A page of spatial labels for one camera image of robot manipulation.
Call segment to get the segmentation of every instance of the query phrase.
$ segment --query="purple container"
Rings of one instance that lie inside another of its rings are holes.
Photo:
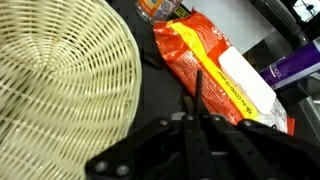
[[[320,37],[259,72],[273,90],[320,70]]]

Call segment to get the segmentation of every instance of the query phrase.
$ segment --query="wicker basket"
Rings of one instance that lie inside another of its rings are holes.
[[[123,138],[141,66],[103,0],[0,2],[0,179],[84,179]]]

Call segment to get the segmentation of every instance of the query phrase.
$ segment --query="woven basket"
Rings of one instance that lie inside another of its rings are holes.
[[[84,179],[123,138],[141,66],[103,0],[0,2],[0,179]]]

